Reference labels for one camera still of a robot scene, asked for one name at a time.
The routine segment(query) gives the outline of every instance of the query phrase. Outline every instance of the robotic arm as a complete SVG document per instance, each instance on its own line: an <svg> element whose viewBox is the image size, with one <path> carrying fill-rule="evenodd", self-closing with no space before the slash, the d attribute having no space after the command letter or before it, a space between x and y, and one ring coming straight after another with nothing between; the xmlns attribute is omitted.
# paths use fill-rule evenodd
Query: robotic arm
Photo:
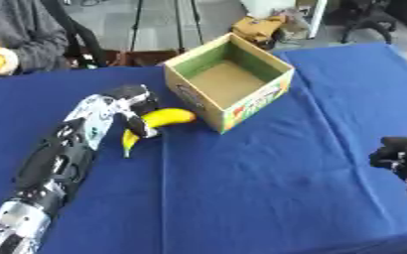
<svg viewBox="0 0 407 254"><path fill-rule="evenodd" d="M123 86L84 99L43 139L15 178L15 192L0 207L0 254L34 254L62 207L88 175L116 114L134 134L158 134L140 117L158 108L144 85Z"/></svg>

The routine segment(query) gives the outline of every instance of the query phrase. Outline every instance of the cardboard box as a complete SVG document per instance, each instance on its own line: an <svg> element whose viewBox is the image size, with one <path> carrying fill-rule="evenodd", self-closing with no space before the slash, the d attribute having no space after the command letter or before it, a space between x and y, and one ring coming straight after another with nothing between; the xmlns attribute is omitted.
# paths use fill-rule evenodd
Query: cardboard box
<svg viewBox="0 0 407 254"><path fill-rule="evenodd" d="M269 104L290 86L294 68L234 34L165 63L167 84L219 133Z"/></svg>

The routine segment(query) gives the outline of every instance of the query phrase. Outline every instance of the table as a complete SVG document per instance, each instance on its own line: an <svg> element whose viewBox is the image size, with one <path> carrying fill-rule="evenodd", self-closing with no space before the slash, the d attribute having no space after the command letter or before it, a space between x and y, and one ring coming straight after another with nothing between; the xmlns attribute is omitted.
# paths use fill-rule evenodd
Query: table
<svg viewBox="0 0 407 254"><path fill-rule="evenodd" d="M405 185L366 159L407 135L407 62L383 44L277 54L297 69L290 92L222 136L169 127L124 160L115 125L41 253L275 254L407 233ZM161 67L0 79L0 202L79 100L145 83L184 106L163 80Z"/></svg>

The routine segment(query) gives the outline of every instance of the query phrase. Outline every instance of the chair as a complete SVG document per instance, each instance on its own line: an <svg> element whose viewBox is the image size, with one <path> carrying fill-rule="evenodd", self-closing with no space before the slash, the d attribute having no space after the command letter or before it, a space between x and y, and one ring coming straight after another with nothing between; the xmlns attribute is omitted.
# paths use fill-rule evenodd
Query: chair
<svg viewBox="0 0 407 254"><path fill-rule="evenodd" d="M373 29L384 37L387 44L392 44L389 32L396 30L396 19L384 12L390 1L387 0L343 0L340 8L348 16L341 42L346 44L348 36L357 29Z"/></svg>
<svg viewBox="0 0 407 254"><path fill-rule="evenodd" d="M48 12L67 31L68 50L65 57L78 60L79 67L87 67L94 64L98 67L106 67L106 56L96 36L88 28L71 18L59 0L41 0ZM79 36L83 42L82 47L77 39ZM90 54L91 60L87 60L83 53Z"/></svg>

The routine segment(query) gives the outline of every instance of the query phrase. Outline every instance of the tripod leg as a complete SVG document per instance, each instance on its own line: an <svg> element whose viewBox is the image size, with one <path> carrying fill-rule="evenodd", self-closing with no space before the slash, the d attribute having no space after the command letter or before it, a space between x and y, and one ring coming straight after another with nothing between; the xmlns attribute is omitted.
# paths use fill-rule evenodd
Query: tripod leg
<svg viewBox="0 0 407 254"><path fill-rule="evenodd" d="M130 52L134 52L134 48L136 47L137 34L139 33L139 24L140 24L140 18L141 18L141 14L142 14L142 8L143 8L143 0L139 0L139 3L137 5L136 20L134 22L134 26L132 27L133 35L132 35Z"/></svg>
<svg viewBox="0 0 407 254"><path fill-rule="evenodd" d="M196 28L198 29L199 39L201 40L201 44L203 44L204 37L202 35L202 28L201 28L201 15L199 14L198 5L196 3L196 0L191 0L191 1L192 1L193 13L195 15Z"/></svg>
<svg viewBox="0 0 407 254"><path fill-rule="evenodd" d="M174 0L174 8L176 11L176 25L178 29L178 40L179 40L179 53L183 53L185 51L184 48L184 35L182 34L182 20L181 20L181 11L179 8L179 0Z"/></svg>

